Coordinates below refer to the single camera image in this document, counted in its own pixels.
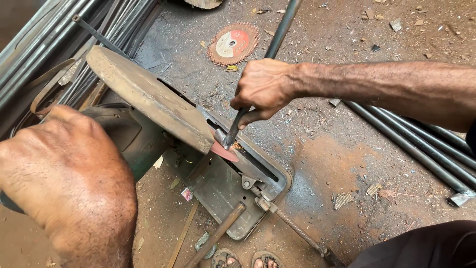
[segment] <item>flip-flop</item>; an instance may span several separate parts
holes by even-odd
[[[268,268],[268,261],[270,259],[276,263],[277,268],[285,268],[283,262],[276,254],[266,250],[260,250],[253,255],[253,258],[251,258],[251,268],[254,267],[257,259],[263,261],[263,268]]]
[[[234,258],[235,262],[227,264],[228,258]],[[228,248],[221,248],[215,252],[211,260],[211,268],[243,268],[237,255]]]

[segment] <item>cutting disc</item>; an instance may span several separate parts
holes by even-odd
[[[219,31],[209,45],[207,55],[218,65],[242,62],[258,45],[259,28],[244,22],[231,24]]]

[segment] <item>stack of metal pipes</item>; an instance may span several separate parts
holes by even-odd
[[[159,10],[158,0],[47,0],[0,53],[0,140],[41,120],[31,107],[39,95],[42,108],[60,103],[79,109],[99,83],[84,58],[102,44],[73,16],[133,57]]]
[[[462,138],[382,108],[345,103],[450,186],[456,192],[450,204],[461,207],[476,197],[476,161]]]

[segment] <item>dirt floor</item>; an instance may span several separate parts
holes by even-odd
[[[369,2],[383,20],[363,20],[368,6],[357,3],[322,4],[303,1],[277,59],[321,64],[409,60],[476,63],[476,22],[469,19],[476,16],[474,1]],[[248,60],[262,58],[271,39],[265,30],[276,29],[282,16],[276,11],[285,5],[283,0],[225,0],[215,10],[202,11],[182,2],[169,2],[136,59],[145,68],[161,63],[149,70],[157,75],[172,62],[163,73],[165,79],[198,105],[232,119],[235,111],[229,108],[229,100],[240,71],[224,72],[215,66],[200,41],[209,42],[230,23],[250,22],[260,28],[260,41]],[[418,5],[428,12],[418,12]],[[255,8],[272,11],[256,14],[252,12]],[[389,26],[396,19],[401,19],[403,26],[397,33]],[[419,19],[424,24],[414,26]],[[381,47],[379,51],[371,51],[374,44]],[[326,99],[295,100],[269,121],[251,124],[245,134],[294,174],[293,186],[280,208],[346,264],[361,250],[410,229],[475,219],[474,202],[464,208],[449,206],[446,198],[452,191],[446,185],[344,104],[334,108]],[[163,164],[160,169],[152,168],[137,185],[140,207],[136,244],[142,238],[144,242],[140,250],[134,250],[135,267],[162,268],[170,258],[192,207],[192,202],[180,195],[182,184],[170,189],[175,178],[172,169]],[[367,196],[371,184],[400,194],[388,199]],[[332,199],[340,193],[351,193],[355,200],[334,210]],[[185,265],[197,239],[216,226],[199,206],[175,267]],[[44,267],[49,257],[58,261],[31,220],[4,208],[0,208],[0,241],[3,268]],[[265,218],[246,241],[225,236],[219,247],[232,249],[245,267],[250,267],[254,252],[264,248],[279,254],[288,267],[317,267],[319,262],[316,253],[275,216]],[[209,267],[209,261],[200,266]]]

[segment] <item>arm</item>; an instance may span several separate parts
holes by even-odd
[[[290,65],[264,59],[248,63],[230,104],[257,108],[242,118],[243,129],[302,97],[341,98],[467,132],[476,119],[476,69],[439,62]]]
[[[0,189],[43,229],[63,267],[125,268],[134,177],[101,126],[67,106],[0,143]]]

